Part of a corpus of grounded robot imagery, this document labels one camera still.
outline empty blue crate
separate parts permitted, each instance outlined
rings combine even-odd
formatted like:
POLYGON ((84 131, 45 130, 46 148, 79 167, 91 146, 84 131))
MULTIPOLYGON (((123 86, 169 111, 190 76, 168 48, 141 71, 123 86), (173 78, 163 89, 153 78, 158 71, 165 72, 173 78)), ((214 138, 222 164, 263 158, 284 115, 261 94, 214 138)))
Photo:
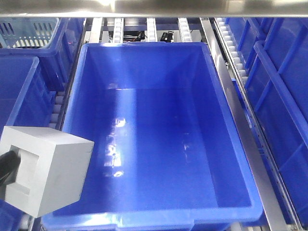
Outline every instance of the empty blue crate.
POLYGON ((1 18, 0 55, 39 57, 49 90, 63 91, 82 33, 76 18, 1 18))
POLYGON ((227 18, 226 24, 229 25, 236 43, 237 51, 244 68, 249 73, 255 59, 254 44, 256 41, 265 40, 266 34, 256 18, 227 18))
MULTIPOLYGON (((298 51, 299 54, 307 51, 307 46, 299 48, 301 49, 303 50, 298 51)), ((255 44, 255 50, 257 57, 245 86, 248 97, 298 216, 303 226, 308 226, 308 123, 305 119, 307 93, 301 98, 307 92, 308 80, 305 78, 308 68, 307 65, 295 67, 289 62, 277 70, 262 41, 255 44), (283 76, 290 74, 290 68, 294 71, 292 75, 283 76)), ((294 57, 291 60, 294 62, 298 59, 294 57)))
MULTIPOLYGON (((0 57, 0 137, 3 126, 47 127, 54 105, 37 57, 0 57)), ((22 212, 0 200, 0 230, 17 231, 22 212)))
POLYGON ((262 214, 205 44, 84 45, 63 131, 95 145, 48 231, 222 231, 262 214))

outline metal beam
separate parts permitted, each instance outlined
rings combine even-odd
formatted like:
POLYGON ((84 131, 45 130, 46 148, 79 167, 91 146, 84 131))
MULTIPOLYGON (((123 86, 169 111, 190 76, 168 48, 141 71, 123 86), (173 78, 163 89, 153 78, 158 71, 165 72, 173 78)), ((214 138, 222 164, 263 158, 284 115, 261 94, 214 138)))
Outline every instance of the metal beam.
POLYGON ((261 155, 257 149, 254 137, 250 131, 239 100, 235 100, 238 96, 225 65, 225 61, 222 57, 220 47, 215 38, 212 25, 208 19, 201 19, 201 24, 205 32, 207 43, 211 50, 221 86, 225 92, 242 146, 246 153, 247 161, 255 179, 269 228, 271 231, 286 231, 287 226, 283 218, 282 211, 279 207, 261 155))
POLYGON ((308 16, 308 0, 2 0, 9 17, 308 16))

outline blue plastic crate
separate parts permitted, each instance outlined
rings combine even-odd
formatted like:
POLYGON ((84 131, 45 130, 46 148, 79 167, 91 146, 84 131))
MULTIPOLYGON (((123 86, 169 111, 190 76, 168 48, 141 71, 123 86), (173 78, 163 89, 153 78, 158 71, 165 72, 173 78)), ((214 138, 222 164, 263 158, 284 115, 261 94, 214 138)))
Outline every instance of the blue plastic crate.
POLYGON ((264 48, 308 121, 308 19, 275 19, 264 48))
POLYGON ((77 18, 1 18, 0 55, 33 55, 51 91, 68 82, 83 21, 77 18))
POLYGON ((265 40, 266 34, 256 18, 227 18, 226 24, 234 36, 244 68, 249 73, 256 57, 254 44, 256 41, 265 40))
POLYGON ((5 125, 47 127, 55 92, 47 90, 38 58, 2 56, 0 70, 0 134, 5 125))
POLYGON ((0 230, 18 231, 23 212, 0 200, 0 230))
POLYGON ((261 30, 264 32, 265 35, 269 33, 270 27, 273 23, 274 18, 261 18, 257 17, 255 18, 256 21, 258 22, 261 30))
MULTIPOLYGON (((245 87, 298 216, 307 226, 308 123, 261 41, 255 50, 245 87)), ((298 94, 307 90, 303 83, 297 87, 302 88, 298 94)))
POLYGON ((48 231, 219 231, 261 216, 205 44, 84 45, 63 131, 95 145, 80 201, 43 216, 48 231))

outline black cable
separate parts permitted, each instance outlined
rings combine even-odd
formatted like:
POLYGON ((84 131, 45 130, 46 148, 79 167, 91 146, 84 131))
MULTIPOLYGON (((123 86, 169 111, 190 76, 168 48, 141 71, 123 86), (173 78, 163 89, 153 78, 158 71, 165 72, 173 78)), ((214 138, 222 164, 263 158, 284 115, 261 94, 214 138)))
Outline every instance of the black cable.
POLYGON ((8 176, 20 165, 20 157, 14 151, 0 155, 0 186, 4 184, 8 176))

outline metal frame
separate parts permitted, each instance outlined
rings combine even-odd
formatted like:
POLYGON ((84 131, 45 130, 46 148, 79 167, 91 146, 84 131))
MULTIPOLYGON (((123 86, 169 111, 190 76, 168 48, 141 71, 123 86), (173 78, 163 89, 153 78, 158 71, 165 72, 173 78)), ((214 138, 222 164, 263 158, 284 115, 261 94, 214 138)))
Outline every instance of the metal frame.
POLYGON ((241 81, 241 76, 236 68, 236 63, 234 61, 234 58, 231 54, 231 51, 227 45, 227 42, 226 40, 224 39, 224 36, 219 28, 219 22, 217 22, 217 20, 214 21, 214 26, 215 26, 215 29, 218 33, 218 37, 219 37, 219 40, 221 41, 221 44, 225 50, 225 53, 226 53, 226 56, 227 56, 227 59, 228 59, 228 62, 229 62, 229 65, 232 69, 232 72, 235 76, 235 79, 236 79, 236 83, 237 83, 237 86, 239 87, 239 90, 240 90, 240 94, 244 100, 244 103, 245 103, 245 107, 247 109, 247 112, 248 112, 248 115, 250 117, 250 120, 254 126, 254 129, 257 133, 257 136, 259 138, 259 141, 261 143, 261 146, 263 148, 263 151, 264 151, 264 154, 266 155, 267 157, 267 160, 268 160, 268 163, 270 165, 270 168, 271 168, 271 171, 273 173, 273 176, 275 177, 275 181, 276 181, 276 184, 278 186, 278 189, 282 195, 282 199, 284 200, 284 204, 286 205, 287 209, 288 209, 288 212, 289 212, 289 215, 290 215, 290 218, 293 220, 293 227, 292 229, 293 230, 298 230, 298 231, 302 231, 304 230, 303 227, 301 226, 301 223, 299 221, 299 218, 296 214, 296 211, 295 211, 295 208, 293 206, 293 203, 291 201, 291 198, 289 196, 289 193, 286 189, 286 186, 282 180, 282 177, 278 171, 278 167, 275 163, 275 160, 273 158, 273 155, 271 153, 271 150, 269 148, 269 145, 266 141, 266 138, 262 132, 262 129, 257 121, 257 118, 256 118, 256 115, 249 103, 249 100, 248 100, 248 97, 247 97, 247 93, 246 93, 246 90, 244 88, 244 85, 243 85, 243 82, 241 81))
POLYGON ((307 0, 2 0, 1 17, 308 16, 307 0))
POLYGON ((286 231, 287 226, 279 207, 279 203, 242 110, 240 101, 237 99, 237 93, 225 65, 212 25, 209 19, 201 19, 201 23, 212 53, 221 86, 225 92, 233 120, 246 153, 247 161, 257 185, 269 228, 271 231, 286 231))

